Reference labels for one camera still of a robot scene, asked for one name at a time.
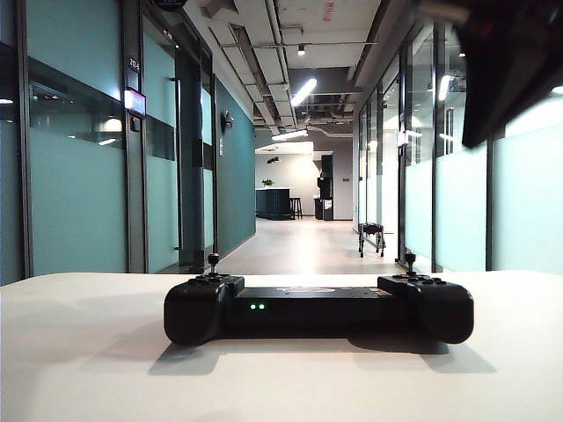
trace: glass wall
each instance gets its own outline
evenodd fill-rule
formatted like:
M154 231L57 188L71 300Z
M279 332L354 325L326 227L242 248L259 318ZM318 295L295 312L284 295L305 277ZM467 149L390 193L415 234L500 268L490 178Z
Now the glass wall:
M33 272L126 272L120 5L27 10Z
M201 139L213 146L213 108L211 104L211 86L209 83L201 87ZM214 189L213 170L203 169L203 221L205 248L213 246L214 234Z
M467 149L464 133L465 55L451 25L445 30L443 131L436 154L436 263L453 271L486 269L486 145Z
M411 101L406 105L406 248L418 255L416 266L425 273L432 258L433 30L425 25L412 43L411 86L406 87Z
M379 110L378 102L378 91L375 91L371 96L368 108L368 118L367 118L367 180L366 180L366 207L367 207L367 222L379 222L378 218L380 216L377 214L377 196L378 196L378 185L377 181L381 176L381 169L377 160L378 150L380 140L377 133L377 113Z
M494 142L494 270L563 274L562 106L552 93Z
M367 222L367 169L366 159L368 156L368 107L364 107L360 113L360 177L358 184L358 224Z
M156 273L179 261L175 46L147 19L143 27L149 271Z
M399 134L399 93L398 57L382 80L381 101L383 112L381 122L381 145L379 146L380 173L377 184L381 188L377 192L378 222L384 225L385 233L397 232L398 205L398 149Z
M12 6L11 1L0 1L0 286L23 277L21 149Z

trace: controller grip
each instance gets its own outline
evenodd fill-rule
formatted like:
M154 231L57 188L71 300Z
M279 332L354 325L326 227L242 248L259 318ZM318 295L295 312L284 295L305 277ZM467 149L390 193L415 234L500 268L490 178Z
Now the controller grip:
M221 330L223 284L182 283L165 297L165 333L180 346L199 346L218 336Z
M466 341L473 332L473 298L461 286L448 288L447 297L425 294L418 298L420 323L434 338L455 345Z

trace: frosted glass panel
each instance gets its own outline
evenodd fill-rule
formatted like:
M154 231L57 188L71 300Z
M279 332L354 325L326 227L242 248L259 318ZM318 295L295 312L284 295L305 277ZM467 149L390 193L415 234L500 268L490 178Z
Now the frosted glass panel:
M495 270L563 274L562 137L559 124L494 144Z
M211 116L211 95L204 89L201 89L201 117L203 118L201 125L201 139L203 139L207 145L213 145Z
M176 127L176 91L174 59L148 34L144 34L144 89L147 114Z
M485 144L438 157L436 220L437 264L451 271L485 271Z
M29 55L120 99L120 21L116 0L27 0Z
M507 124L506 137L563 123L563 95L552 94Z
M178 187L175 161L147 157L150 272L178 262Z
M432 255L432 161L406 167L406 248Z
M22 279L22 223L16 125L0 120L0 286Z
M203 171L203 218L205 219L205 247L213 246L213 172Z
M122 149L30 130L35 275L127 271Z

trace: glass door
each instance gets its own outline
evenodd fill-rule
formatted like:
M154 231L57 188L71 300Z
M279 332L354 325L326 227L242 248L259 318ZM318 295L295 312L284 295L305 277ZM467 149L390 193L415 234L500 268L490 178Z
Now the glass door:
M175 48L148 19L143 28L149 271L157 273L179 260Z
M413 40L407 60L410 79L406 111L406 249L417 254L416 268L431 272L432 163L434 147L433 26L426 25Z

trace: bar stool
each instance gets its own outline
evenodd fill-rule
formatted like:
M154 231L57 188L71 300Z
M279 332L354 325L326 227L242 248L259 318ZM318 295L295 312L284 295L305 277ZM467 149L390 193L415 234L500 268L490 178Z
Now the bar stool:
M303 219L303 209L301 208L301 198L289 198L290 200L290 212L291 218L295 220L296 218Z

